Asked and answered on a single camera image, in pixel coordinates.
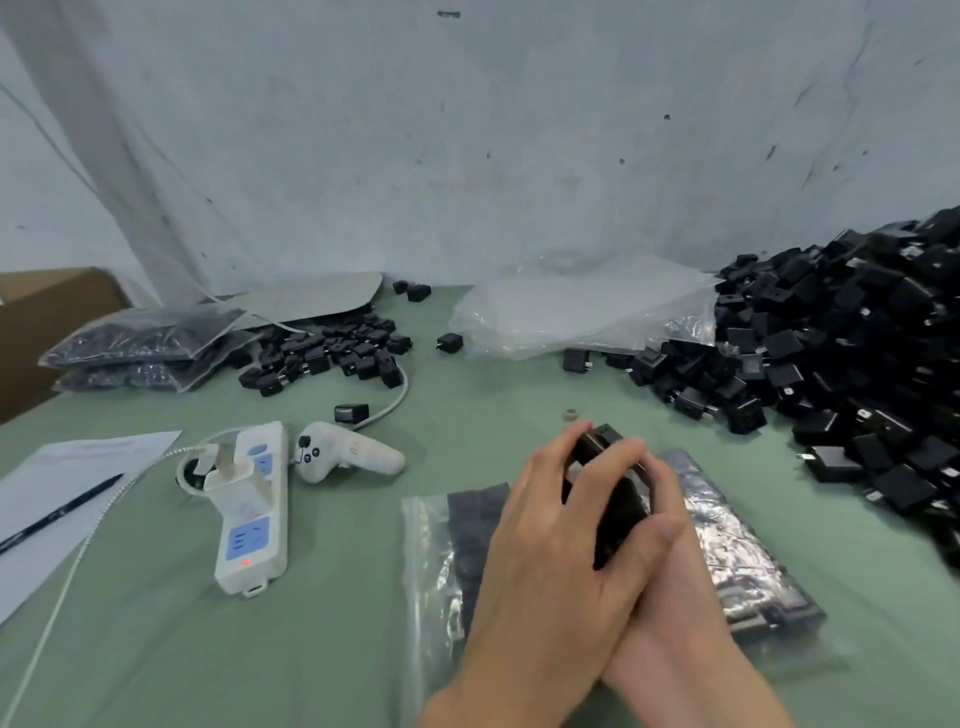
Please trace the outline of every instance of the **finger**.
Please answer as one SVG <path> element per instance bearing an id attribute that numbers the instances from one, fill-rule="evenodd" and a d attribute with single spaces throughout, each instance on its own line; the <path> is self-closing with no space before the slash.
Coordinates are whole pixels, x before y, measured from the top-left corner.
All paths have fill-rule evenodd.
<path id="1" fill-rule="evenodd" d="M 603 568 L 604 598 L 614 609 L 634 608 L 647 582 L 653 578 L 667 552 L 683 532 L 685 521 L 655 514 L 634 526 L 612 559 Z"/>
<path id="2" fill-rule="evenodd" d="M 647 472 L 654 513 L 669 513 L 688 518 L 684 492 L 673 468 L 650 452 L 640 458 L 640 465 Z"/>
<path id="3" fill-rule="evenodd" d="M 509 519 L 511 514 L 517 509 L 517 505 L 523 500 L 523 493 L 530 482 L 530 473 L 533 472 L 534 464 L 537 462 L 538 457 L 540 457 L 540 448 L 535 449 L 533 454 L 523 463 L 523 467 L 520 468 L 520 475 L 516 477 L 516 483 L 514 483 L 514 487 L 510 489 L 507 502 L 503 504 L 503 513 L 500 515 L 501 521 Z"/>
<path id="4" fill-rule="evenodd" d="M 577 444 L 577 438 L 591 427 L 593 423 L 589 420 L 568 425 L 553 442 L 540 451 L 540 457 L 530 473 L 530 497 L 541 502 L 560 503 L 560 491 L 563 488 L 564 472 L 570 453 Z"/>
<path id="5" fill-rule="evenodd" d="M 577 478 L 566 499 L 564 519 L 573 527 L 595 535 L 597 524 L 607 509 L 613 488 L 627 469 L 647 451 L 638 437 L 618 440 L 590 460 Z"/>

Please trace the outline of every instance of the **white power strip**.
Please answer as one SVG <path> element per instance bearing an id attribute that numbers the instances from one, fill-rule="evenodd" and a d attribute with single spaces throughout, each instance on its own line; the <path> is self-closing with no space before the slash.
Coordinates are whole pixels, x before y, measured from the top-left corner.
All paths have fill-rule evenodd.
<path id="1" fill-rule="evenodd" d="M 233 463 L 241 480 L 221 487 L 231 507 L 211 500 L 224 514 L 214 576 L 229 595 L 256 596 L 287 570 L 287 432 L 281 422 L 237 435 Z M 214 486 L 207 478 L 206 488 Z"/>

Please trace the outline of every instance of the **power strip socket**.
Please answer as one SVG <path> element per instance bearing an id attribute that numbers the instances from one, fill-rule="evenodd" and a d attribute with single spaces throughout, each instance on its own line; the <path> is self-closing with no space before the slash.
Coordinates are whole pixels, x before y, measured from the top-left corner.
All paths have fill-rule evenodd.
<path id="1" fill-rule="evenodd" d="M 240 508 L 238 515 L 224 517 L 214 576 L 229 595 L 261 594 L 287 570 L 289 448 L 281 422 L 249 427 L 237 435 L 234 464 L 241 471 L 252 461 L 269 489 L 269 498 L 256 513 Z"/>

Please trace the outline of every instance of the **paper sheet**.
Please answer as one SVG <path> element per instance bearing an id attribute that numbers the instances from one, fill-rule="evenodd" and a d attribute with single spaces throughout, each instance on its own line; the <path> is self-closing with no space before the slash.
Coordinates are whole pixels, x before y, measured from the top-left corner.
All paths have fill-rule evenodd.
<path id="1" fill-rule="evenodd" d="M 139 473 L 180 432 L 45 445 L 0 480 L 0 542 L 110 477 Z M 0 556 L 0 624 L 90 532 L 123 480 Z"/>

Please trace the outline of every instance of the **plastic bag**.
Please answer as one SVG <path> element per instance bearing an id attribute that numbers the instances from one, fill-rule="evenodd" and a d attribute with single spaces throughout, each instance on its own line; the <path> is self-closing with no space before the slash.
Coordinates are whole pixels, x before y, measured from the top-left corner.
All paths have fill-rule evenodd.
<path id="1" fill-rule="evenodd" d="M 667 338 L 712 345 L 715 283 L 652 255 L 602 264 L 541 258 L 475 285 L 450 328 L 468 353 L 510 359 L 565 347 L 636 351 Z"/>
<path id="2" fill-rule="evenodd" d="M 703 470 L 681 449 L 669 450 L 661 457 L 680 478 L 710 577 L 731 633 L 744 653 L 770 677 L 841 663 L 837 642 L 828 638 L 823 610 L 733 512 Z M 489 543 L 490 536 L 485 534 L 491 535 L 499 521 L 499 511 L 494 509 L 497 503 L 502 508 L 502 488 L 402 501 L 407 596 L 405 725 L 415 723 L 426 699 L 449 682 L 459 663 L 476 599 L 474 591 L 479 587 L 472 577 L 466 585 L 461 583 L 461 574 L 475 571 L 478 559 L 486 560 L 480 542 L 486 539 Z M 468 514 L 466 521 L 464 496 L 476 501 L 474 513 Z M 460 524 L 451 528 L 457 519 Z M 460 559 L 467 563 L 458 564 Z"/>
<path id="3" fill-rule="evenodd" d="M 256 335 L 236 331 L 208 347 L 197 361 L 138 361 L 101 367 L 74 367 L 56 382 L 57 392 L 104 392 L 122 387 L 180 394 L 196 389 L 227 360 L 256 340 Z"/>
<path id="4" fill-rule="evenodd" d="M 40 357 L 41 367 L 63 369 L 125 361 L 197 359 L 243 316 L 211 303 L 184 308 L 128 308 L 78 328 Z"/>

